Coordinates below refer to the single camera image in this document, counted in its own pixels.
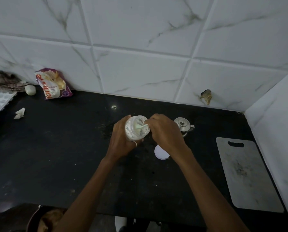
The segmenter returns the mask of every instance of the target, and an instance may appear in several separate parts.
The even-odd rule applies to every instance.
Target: white cutting board
[[[284,207],[256,144],[221,137],[216,138],[216,143],[234,206],[282,213]]]

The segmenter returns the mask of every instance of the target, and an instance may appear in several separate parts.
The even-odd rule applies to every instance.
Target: plastic jar
[[[139,126],[143,126],[144,121],[146,120],[147,118],[145,116],[132,116],[127,120],[125,132],[128,140],[140,140],[150,132],[150,128],[148,126],[137,128]]]

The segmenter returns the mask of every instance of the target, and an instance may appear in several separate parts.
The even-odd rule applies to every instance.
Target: plastic bag
[[[60,71],[43,68],[34,74],[36,75],[38,84],[43,88],[46,99],[70,97],[73,95]]]

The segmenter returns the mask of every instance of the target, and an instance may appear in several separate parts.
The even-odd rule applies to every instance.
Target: white wall tile
[[[288,211],[288,75],[245,115]]]
[[[190,55],[210,0],[82,0],[94,44]]]
[[[187,59],[94,48],[105,93],[173,101]]]
[[[33,80],[35,70],[54,68],[75,89],[101,92],[91,46],[1,35],[0,40]]]
[[[0,0],[0,33],[88,43],[80,0]]]
[[[210,107],[245,111],[286,74],[234,64],[193,62],[176,102],[206,106],[200,94],[210,89]]]
[[[18,63],[11,57],[7,50],[0,43],[0,70],[12,72],[18,75],[20,79],[32,82],[30,78],[23,72]]]
[[[216,0],[197,57],[288,69],[288,0]]]

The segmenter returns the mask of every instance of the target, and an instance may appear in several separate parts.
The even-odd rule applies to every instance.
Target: black countertop
[[[24,118],[15,111],[26,108]],[[233,206],[216,137],[255,141],[244,114],[88,92],[44,101],[18,94],[0,112],[0,199],[67,208],[105,156],[113,124],[122,117],[162,113],[187,118],[185,142]],[[151,134],[111,172],[97,212],[205,226],[177,164],[154,155]],[[235,208],[251,230],[288,231],[288,214]]]

